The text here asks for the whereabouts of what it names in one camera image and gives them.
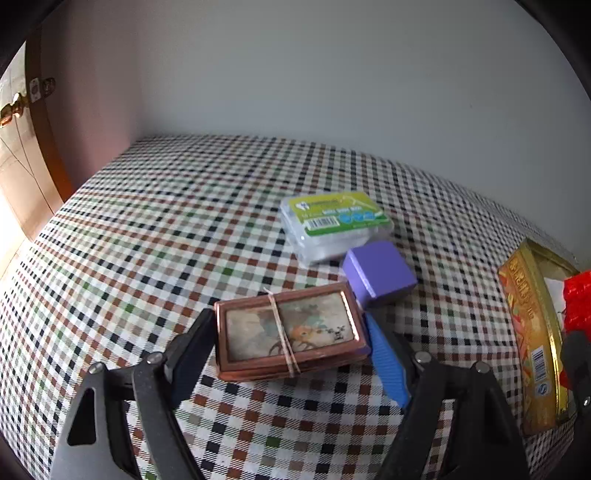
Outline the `gold rectangular tin tray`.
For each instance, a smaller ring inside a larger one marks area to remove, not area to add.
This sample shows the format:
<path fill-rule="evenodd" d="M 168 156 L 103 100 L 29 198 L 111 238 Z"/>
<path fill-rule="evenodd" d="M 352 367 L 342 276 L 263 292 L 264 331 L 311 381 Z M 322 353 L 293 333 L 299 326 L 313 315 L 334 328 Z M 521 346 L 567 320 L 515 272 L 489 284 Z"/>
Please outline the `gold rectangular tin tray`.
<path fill-rule="evenodd" d="M 524 431 L 541 433 L 577 413 L 573 392 L 560 384 L 563 287 L 580 272 L 526 239 L 499 268 L 522 371 Z"/>

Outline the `brass door knob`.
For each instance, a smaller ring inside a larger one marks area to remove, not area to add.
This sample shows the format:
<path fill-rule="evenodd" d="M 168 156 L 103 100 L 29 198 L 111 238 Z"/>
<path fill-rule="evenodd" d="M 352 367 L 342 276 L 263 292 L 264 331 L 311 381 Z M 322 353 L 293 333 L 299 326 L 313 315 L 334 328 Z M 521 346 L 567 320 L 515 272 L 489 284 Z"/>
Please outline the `brass door knob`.
<path fill-rule="evenodd" d="M 29 100 L 27 95 L 22 95 L 17 92 L 11 103 L 7 103 L 1 109 L 1 121 L 0 126 L 4 128 L 6 125 L 11 123 L 15 118 L 19 118 L 23 115 L 24 110 L 29 106 Z"/>

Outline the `red toy building block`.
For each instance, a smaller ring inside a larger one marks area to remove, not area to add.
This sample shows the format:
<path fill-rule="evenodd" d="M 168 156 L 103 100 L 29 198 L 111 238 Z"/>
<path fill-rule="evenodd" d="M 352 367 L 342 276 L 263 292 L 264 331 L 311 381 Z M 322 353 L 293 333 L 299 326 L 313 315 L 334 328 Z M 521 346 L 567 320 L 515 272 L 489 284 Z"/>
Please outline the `red toy building block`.
<path fill-rule="evenodd" d="M 590 360 L 590 272 L 565 280 L 560 384 L 572 391 L 581 365 Z"/>

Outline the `checkered tablecloth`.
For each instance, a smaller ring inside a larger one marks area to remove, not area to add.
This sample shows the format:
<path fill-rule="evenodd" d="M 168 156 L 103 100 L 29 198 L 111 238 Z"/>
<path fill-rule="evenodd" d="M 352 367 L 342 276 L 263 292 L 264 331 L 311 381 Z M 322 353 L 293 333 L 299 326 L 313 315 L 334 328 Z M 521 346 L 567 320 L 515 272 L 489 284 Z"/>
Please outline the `checkered tablecloth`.
<path fill-rule="evenodd" d="M 89 365 L 135 365 L 220 300 L 342 281 L 339 262 L 298 264 L 280 201 L 366 192 L 394 223 L 418 278 L 388 321 L 442 363 L 491 364 L 523 423 L 517 341 L 498 269 L 534 224 L 464 187 L 353 150 L 246 136 L 137 141 L 49 221 L 1 287 L 1 433 L 49 479 Z M 402 414 L 370 363 L 226 384 L 214 358 L 176 411 L 211 479 L 372 479 Z"/>

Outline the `clear floss pick box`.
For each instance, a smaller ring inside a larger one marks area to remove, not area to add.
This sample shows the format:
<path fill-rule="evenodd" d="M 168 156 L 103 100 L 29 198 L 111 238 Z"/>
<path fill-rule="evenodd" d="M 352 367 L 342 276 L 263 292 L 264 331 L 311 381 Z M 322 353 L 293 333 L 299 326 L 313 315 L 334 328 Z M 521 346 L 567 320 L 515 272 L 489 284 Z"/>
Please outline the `clear floss pick box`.
<path fill-rule="evenodd" d="M 394 229 L 383 207 L 362 191 L 284 198 L 280 220 L 297 261 L 312 265 L 339 259 Z"/>

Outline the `wooden door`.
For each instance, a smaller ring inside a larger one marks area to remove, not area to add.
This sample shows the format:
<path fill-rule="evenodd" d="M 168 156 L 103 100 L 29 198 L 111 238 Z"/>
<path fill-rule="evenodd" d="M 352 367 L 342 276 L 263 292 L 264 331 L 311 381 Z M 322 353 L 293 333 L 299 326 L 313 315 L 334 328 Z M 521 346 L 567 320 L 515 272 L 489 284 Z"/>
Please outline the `wooden door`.
<path fill-rule="evenodd" d="M 29 106 L 1 127 L 1 274 L 73 194 L 50 125 L 55 79 L 42 74 L 41 31 L 21 45 L 1 76 L 1 109 L 20 92 Z"/>

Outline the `purple cube block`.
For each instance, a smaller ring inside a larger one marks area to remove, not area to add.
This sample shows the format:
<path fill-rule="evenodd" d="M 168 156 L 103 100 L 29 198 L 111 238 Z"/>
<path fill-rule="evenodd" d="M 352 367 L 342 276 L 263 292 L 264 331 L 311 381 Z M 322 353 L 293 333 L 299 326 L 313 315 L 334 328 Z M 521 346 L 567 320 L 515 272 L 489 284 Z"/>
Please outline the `purple cube block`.
<path fill-rule="evenodd" d="M 403 255 L 387 240 L 346 252 L 342 271 L 363 310 L 392 303 L 418 284 Z"/>

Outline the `copper framed picture tin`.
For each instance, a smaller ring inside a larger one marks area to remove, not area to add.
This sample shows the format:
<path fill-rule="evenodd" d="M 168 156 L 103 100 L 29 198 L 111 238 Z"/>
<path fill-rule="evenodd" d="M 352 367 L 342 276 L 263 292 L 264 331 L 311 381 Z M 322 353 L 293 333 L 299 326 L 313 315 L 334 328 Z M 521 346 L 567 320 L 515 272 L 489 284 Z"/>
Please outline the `copper framed picture tin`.
<path fill-rule="evenodd" d="M 294 378 L 370 355 L 347 282 L 221 301 L 215 314 L 217 376 L 226 382 Z"/>

